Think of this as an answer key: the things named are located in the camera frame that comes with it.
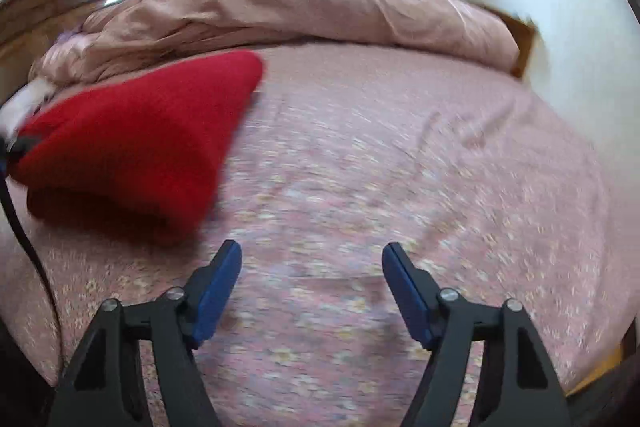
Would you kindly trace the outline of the red knit cardigan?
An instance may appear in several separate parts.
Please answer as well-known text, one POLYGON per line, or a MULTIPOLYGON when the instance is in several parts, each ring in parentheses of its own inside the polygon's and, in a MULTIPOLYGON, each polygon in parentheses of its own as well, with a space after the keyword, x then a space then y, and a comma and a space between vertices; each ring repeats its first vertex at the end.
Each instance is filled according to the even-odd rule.
POLYGON ((25 124, 9 174, 49 225, 184 241, 213 208, 264 69, 258 54, 233 51, 66 98, 25 124))

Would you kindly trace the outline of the white and purple pillow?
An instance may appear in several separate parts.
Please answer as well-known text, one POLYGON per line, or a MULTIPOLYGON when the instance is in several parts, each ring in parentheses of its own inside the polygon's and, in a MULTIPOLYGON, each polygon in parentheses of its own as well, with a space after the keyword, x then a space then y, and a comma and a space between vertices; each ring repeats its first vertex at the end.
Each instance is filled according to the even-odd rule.
POLYGON ((25 84, 9 101, 4 103, 0 112, 1 136, 12 139, 22 124, 32 117, 43 104, 54 97, 56 87, 43 78, 36 78, 25 84))

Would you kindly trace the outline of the dark wooden headboard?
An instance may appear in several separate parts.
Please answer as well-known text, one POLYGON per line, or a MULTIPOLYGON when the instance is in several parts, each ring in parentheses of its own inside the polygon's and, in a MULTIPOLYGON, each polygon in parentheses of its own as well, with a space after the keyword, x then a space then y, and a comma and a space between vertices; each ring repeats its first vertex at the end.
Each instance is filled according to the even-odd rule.
POLYGON ((28 80, 32 63, 93 12, 124 0, 1 0, 1 100, 28 80))

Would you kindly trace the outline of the pink floral duvet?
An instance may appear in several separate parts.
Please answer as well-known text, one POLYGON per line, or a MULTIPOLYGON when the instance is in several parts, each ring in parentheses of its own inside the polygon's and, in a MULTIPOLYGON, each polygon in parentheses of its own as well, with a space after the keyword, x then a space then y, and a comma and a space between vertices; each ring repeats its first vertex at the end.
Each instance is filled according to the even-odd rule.
POLYGON ((178 57, 318 38, 443 53, 510 72, 500 18, 462 0, 126 0, 87 17, 28 78, 89 84, 178 57))

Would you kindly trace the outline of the pink floral bed sheet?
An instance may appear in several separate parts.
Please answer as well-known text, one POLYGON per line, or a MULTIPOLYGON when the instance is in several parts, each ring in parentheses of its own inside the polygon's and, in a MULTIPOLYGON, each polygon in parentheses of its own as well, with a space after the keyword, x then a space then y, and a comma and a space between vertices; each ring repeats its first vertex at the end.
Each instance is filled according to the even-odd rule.
POLYGON ((243 249, 195 358, 228 426, 396 426, 428 355, 383 279, 390 242, 444 286, 524 303, 561 383, 623 337, 634 295, 592 146, 506 75, 356 44, 262 49, 266 75, 193 243, 25 229, 73 349, 107 297, 141 303, 243 249))

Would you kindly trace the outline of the wooden window ledge cabinet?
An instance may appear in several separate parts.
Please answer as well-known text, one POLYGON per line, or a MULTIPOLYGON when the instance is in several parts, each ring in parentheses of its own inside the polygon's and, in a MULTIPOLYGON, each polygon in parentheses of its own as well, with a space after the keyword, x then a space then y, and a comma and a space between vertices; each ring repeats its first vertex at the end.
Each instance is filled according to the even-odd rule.
POLYGON ((511 70, 511 75, 522 81, 538 36, 537 26, 530 18, 522 20, 486 4, 482 4, 482 8, 498 16, 506 24, 506 28, 509 29, 511 36, 518 45, 518 59, 511 70))

